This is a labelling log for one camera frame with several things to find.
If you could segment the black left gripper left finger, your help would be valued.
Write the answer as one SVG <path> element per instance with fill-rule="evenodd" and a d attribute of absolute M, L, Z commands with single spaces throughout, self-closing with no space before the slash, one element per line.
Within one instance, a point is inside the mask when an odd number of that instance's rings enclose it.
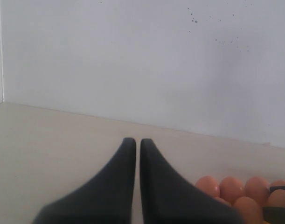
<path fill-rule="evenodd" d="M 136 141 L 124 138 L 87 183 L 44 206 L 34 224 L 129 224 L 135 183 Z"/>

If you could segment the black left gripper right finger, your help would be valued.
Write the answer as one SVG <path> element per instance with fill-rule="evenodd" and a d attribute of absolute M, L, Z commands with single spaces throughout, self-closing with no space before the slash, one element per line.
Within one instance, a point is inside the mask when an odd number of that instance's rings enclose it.
<path fill-rule="evenodd" d="M 236 210 L 185 180 L 152 139 L 140 143 L 139 180 L 145 224 L 244 223 Z"/>

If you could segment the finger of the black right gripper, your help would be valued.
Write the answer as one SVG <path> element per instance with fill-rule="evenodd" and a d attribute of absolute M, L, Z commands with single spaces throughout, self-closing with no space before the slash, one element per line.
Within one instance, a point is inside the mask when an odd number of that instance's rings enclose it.
<path fill-rule="evenodd" d="M 263 207 L 266 222 L 285 222 L 285 207 Z"/>
<path fill-rule="evenodd" d="M 270 186 L 270 193 L 276 191 L 276 190 L 284 190 L 285 191 L 285 186 Z"/>

